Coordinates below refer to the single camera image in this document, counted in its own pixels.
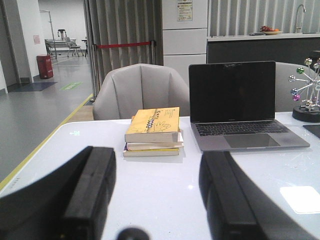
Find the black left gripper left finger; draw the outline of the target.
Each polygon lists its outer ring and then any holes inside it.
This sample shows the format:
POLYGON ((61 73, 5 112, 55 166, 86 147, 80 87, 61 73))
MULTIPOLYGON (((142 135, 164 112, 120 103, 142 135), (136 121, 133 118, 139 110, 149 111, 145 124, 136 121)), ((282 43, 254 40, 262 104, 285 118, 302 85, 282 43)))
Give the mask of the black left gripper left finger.
POLYGON ((115 151, 85 147, 56 170, 0 199, 0 237, 99 240, 115 181, 115 151))

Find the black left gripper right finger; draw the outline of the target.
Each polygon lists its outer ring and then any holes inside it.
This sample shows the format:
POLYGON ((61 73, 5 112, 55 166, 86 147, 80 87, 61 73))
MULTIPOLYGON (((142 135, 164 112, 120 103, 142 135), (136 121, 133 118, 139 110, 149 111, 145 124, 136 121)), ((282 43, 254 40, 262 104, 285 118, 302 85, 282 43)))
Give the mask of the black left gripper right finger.
POLYGON ((206 151, 199 188, 214 240, 313 240, 239 167, 228 151, 206 151))

